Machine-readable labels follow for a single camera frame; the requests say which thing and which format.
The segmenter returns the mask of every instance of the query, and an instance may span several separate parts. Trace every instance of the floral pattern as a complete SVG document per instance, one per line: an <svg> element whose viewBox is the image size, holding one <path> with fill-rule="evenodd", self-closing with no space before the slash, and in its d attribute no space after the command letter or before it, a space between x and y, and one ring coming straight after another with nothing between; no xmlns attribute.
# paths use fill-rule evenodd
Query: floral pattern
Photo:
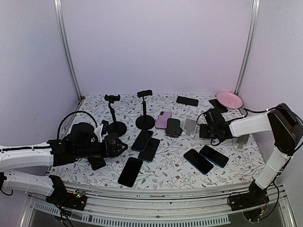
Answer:
<svg viewBox="0 0 303 227"><path fill-rule="evenodd" d="M161 111L171 111L172 118L180 119L183 126L185 119L196 120L205 110L212 108L208 100L215 98L212 95L181 95L199 100L198 107L176 103L178 95L156 94L147 97L147 113L155 119ZM87 96L80 110L92 114L98 123L102 120L112 122L111 115L103 96ZM142 115L142 100L136 95L121 95L121 101L112 105L116 111L116 118L127 126L127 132L120 137L121 141L128 144L129 149L115 158L106 158L106 166L97 171L90 168L86 159L80 159L74 164L52 167L50 174L57 175L62 180L70 183L88 184L100 187L126 188L118 184L117 180L129 157L138 157L139 152L132 151L131 145L140 130L136 128L135 121ZM223 114L226 120L239 117L238 110L229 110ZM75 116L73 123L88 122L92 120L85 114ZM143 162L133 188L135 189L188 189L229 185L249 182L257 176L264 166L262 155L250 135L248 146L244 151L234 149L232 140L226 140L218 147L217 151L229 157L225 168L214 165L206 175L201 174L195 167L188 163L183 155L190 149L199 151L203 145L210 144L209 140L199 138L199 127L194 137L184 133L178 138L165 135L161 129L151 129L153 138L160 139L160 144L152 162Z"/></svg>

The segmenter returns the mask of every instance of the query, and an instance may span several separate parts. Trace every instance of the phone holder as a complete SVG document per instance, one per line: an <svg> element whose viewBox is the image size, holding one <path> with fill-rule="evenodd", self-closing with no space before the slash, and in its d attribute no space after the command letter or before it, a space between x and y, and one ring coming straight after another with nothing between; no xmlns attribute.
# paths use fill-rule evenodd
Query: phone holder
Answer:
<svg viewBox="0 0 303 227"><path fill-rule="evenodd" d="M152 90L146 90L146 91L140 91L137 93L138 98L142 98L142 106L143 106L143 116L140 116L136 120L136 126L138 129L151 129L153 126L155 126L155 119L149 115L146 114L146 102L144 100L144 97L146 96L152 96Z"/></svg>
<svg viewBox="0 0 303 227"><path fill-rule="evenodd" d="M109 107L110 113L112 114L112 118L113 118L113 123L111 123L107 127L108 134L117 133L119 137L123 136L127 131L127 127L123 122L117 122L115 110L111 106L111 104L113 104L115 101L120 101L120 95L117 95L117 96L105 95L104 99L105 99L105 101L108 101L108 107Z"/></svg>

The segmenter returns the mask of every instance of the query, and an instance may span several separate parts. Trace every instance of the purple smartphone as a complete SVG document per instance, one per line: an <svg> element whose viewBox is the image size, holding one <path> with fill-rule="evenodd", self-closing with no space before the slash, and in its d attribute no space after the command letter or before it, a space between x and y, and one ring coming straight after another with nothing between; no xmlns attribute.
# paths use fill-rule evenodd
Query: purple smartphone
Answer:
<svg viewBox="0 0 303 227"><path fill-rule="evenodd" d="M161 111L160 115L157 119L157 123L155 125L156 129L166 129L167 126L167 119L171 117L171 112L168 111Z"/></svg>

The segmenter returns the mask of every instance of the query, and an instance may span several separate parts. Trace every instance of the pink plate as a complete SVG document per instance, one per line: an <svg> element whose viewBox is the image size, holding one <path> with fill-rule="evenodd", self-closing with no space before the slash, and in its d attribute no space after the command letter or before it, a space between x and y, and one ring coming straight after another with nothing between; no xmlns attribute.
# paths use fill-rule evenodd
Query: pink plate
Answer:
<svg viewBox="0 0 303 227"><path fill-rule="evenodd" d="M222 91L217 93L216 96L219 103L229 109L238 109L243 105L242 100L233 93Z"/></svg>

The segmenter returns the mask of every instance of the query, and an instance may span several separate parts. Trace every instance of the table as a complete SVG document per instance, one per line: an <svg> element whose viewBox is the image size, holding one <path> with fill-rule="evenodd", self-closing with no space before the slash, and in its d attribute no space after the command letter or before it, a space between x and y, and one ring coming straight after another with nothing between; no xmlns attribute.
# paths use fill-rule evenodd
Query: table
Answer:
<svg viewBox="0 0 303 227"><path fill-rule="evenodd" d="M177 96L185 96L199 100L198 107L176 103ZM213 95L189 95L189 94L154 94L146 97L147 113L157 119L161 111L172 111L172 118L181 120L184 124L186 118L196 120L205 110L212 108L208 100L215 98ZM112 122L108 108L108 102L103 95L87 96L83 100L79 110L92 114L98 123L102 120ZM127 132L120 137L121 141L128 144L129 148L122 155L115 158L106 158L106 166L93 171L86 159L80 159L74 164L52 167L50 174L57 175L65 182L92 185L98 187L127 188L118 184L117 180L129 157L138 157L138 152L130 149L140 130L135 126L135 120L142 115L142 99L136 95L121 95L121 101L115 102L113 108L116 118L127 126ZM239 117L238 110L229 110L223 114L226 120ZM85 114L76 114L73 124L92 120ZM226 140L218 147L217 151L229 157L225 168L214 165L214 168L203 175L197 171L184 158L183 154L190 149L199 151L209 140L198 137L198 129L195 137L182 134L178 138L165 136L161 129L151 129L153 138L160 139L160 145L150 163L143 162L133 189L165 190L165 189L193 189L217 187L236 183L250 182L262 170L265 162L254 141L252 135L245 150L234 149L232 140Z"/></svg>

